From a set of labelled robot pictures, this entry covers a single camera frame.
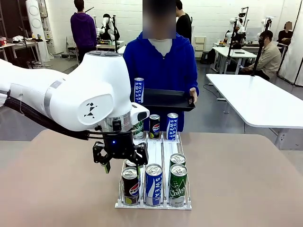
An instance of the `person in blue hoodie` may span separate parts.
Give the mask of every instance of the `person in blue hoodie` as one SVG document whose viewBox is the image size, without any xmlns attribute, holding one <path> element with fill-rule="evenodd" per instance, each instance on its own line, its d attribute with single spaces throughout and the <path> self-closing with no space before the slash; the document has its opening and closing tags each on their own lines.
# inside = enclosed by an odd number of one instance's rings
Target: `person in blue hoodie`
<svg viewBox="0 0 303 227">
<path fill-rule="evenodd" d="M 78 12 L 71 17 L 71 31 L 79 50 L 79 61 L 97 48 L 97 34 L 93 18 L 84 12 L 84 0 L 74 0 Z"/>
<path fill-rule="evenodd" d="M 193 96 L 196 102 L 199 89 L 193 46 L 189 39 L 176 32 L 172 38 L 172 32 L 176 31 L 176 6 L 172 6 L 173 10 L 168 9 L 170 4 L 166 2 L 170 0 L 145 1 L 150 4 L 148 10 L 144 10 L 143 6 L 143 17 L 147 20 L 148 27 L 143 27 L 143 32 L 126 46 L 124 52 L 131 85 L 133 86 L 135 78 L 143 78 L 144 88 L 184 91 Z M 151 112 L 160 115 L 161 131 L 166 131 L 169 113 L 171 112 Z M 184 113 L 177 114 L 178 131 L 183 131 Z M 144 121 L 144 130 L 148 129 L 147 119 Z"/>
</svg>

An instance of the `man in beige jacket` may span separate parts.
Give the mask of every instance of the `man in beige jacket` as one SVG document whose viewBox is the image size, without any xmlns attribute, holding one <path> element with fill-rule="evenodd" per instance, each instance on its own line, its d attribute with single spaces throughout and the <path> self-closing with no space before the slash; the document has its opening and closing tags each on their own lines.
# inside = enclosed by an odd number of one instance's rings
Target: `man in beige jacket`
<svg viewBox="0 0 303 227">
<path fill-rule="evenodd" d="M 264 50 L 259 59 L 255 75 L 269 80 L 275 76 L 276 72 L 279 70 L 281 64 L 281 53 L 278 47 L 271 42 L 273 38 L 273 33 L 271 31 L 262 32 L 260 39 L 263 37 L 265 37 Z M 252 64 L 248 67 L 243 68 L 241 74 L 251 74 L 254 65 L 255 64 Z"/>
</svg>

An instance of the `pepsi logo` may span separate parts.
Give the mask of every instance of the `pepsi logo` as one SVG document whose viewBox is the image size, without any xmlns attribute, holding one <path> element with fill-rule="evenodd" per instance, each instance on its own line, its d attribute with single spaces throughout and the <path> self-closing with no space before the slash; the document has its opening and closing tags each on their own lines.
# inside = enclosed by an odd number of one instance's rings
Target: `pepsi logo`
<svg viewBox="0 0 303 227">
<path fill-rule="evenodd" d="M 129 190 L 130 195 L 136 196 L 139 193 L 139 182 L 136 183 L 130 190 Z"/>
<path fill-rule="evenodd" d="M 160 124 L 156 124 L 155 126 L 153 126 L 152 130 L 155 132 L 155 133 L 158 133 L 160 131 Z"/>
</svg>

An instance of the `beige jacket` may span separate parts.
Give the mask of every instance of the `beige jacket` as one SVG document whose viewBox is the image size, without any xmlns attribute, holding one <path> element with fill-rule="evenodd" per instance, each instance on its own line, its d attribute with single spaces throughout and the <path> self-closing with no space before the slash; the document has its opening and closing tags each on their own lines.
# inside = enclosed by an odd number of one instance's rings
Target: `beige jacket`
<svg viewBox="0 0 303 227">
<path fill-rule="evenodd" d="M 259 59 L 257 70 L 262 70 L 268 77 L 272 78 L 278 72 L 281 64 L 281 53 L 276 45 L 269 43 L 264 48 Z"/>
</svg>

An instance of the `white brick wall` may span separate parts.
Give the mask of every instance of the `white brick wall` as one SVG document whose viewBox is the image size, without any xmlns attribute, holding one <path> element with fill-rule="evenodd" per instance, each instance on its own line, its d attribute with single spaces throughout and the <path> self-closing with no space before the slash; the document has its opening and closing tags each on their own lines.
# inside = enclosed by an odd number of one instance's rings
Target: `white brick wall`
<svg viewBox="0 0 303 227">
<path fill-rule="evenodd" d="M 184 11 L 193 17 L 193 36 L 206 36 L 206 49 L 223 38 L 229 19 L 237 16 L 242 7 L 249 6 L 249 27 L 260 27 L 267 15 L 276 16 L 272 31 L 276 34 L 288 20 L 295 22 L 300 0 L 182 0 Z M 76 11 L 73 0 L 46 0 L 50 27 L 53 32 L 56 52 L 65 50 L 65 38 L 72 41 L 70 18 Z M 85 0 L 85 8 L 95 7 L 88 12 L 97 16 L 97 26 L 101 25 L 103 14 L 117 16 L 117 27 L 121 40 L 135 39 L 142 30 L 142 0 Z"/>
</svg>

